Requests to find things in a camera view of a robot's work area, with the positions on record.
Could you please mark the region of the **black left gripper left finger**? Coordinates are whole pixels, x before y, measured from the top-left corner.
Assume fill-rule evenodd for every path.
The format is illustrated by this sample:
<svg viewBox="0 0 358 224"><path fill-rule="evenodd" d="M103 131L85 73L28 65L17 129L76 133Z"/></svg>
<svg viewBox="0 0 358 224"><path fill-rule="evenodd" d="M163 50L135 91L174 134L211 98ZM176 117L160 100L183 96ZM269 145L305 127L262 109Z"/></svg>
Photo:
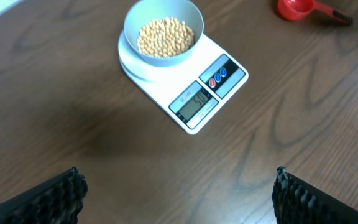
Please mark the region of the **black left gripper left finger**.
<svg viewBox="0 0 358 224"><path fill-rule="evenodd" d="M76 167L0 204L0 223L77 224L88 192Z"/></svg>

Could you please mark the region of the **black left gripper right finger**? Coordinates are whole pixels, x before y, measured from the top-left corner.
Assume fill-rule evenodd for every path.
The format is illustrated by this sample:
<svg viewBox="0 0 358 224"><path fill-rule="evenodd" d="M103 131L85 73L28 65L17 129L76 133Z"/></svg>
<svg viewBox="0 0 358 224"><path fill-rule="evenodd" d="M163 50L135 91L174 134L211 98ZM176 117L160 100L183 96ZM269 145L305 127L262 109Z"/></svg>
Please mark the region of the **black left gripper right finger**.
<svg viewBox="0 0 358 224"><path fill-rule="evenodd" d="M320 189L277 168L272 192L278 224L357 224L358 211Z"/></svg>

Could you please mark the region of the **red measuring scoop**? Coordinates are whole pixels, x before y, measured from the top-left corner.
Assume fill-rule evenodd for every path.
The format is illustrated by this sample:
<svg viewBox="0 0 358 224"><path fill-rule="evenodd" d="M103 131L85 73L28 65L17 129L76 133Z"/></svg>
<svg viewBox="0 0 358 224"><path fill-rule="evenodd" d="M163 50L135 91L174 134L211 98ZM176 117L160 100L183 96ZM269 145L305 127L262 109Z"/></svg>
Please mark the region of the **red measuring scoop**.
<svg viewBox="0 0 358 224"><path fill-rule="evenodd" d="M353 25L354 23L351 16L316 0L278 0L277 9L280 15L289 21L302 20L311 12L317 10L346 25Z"/></svg>

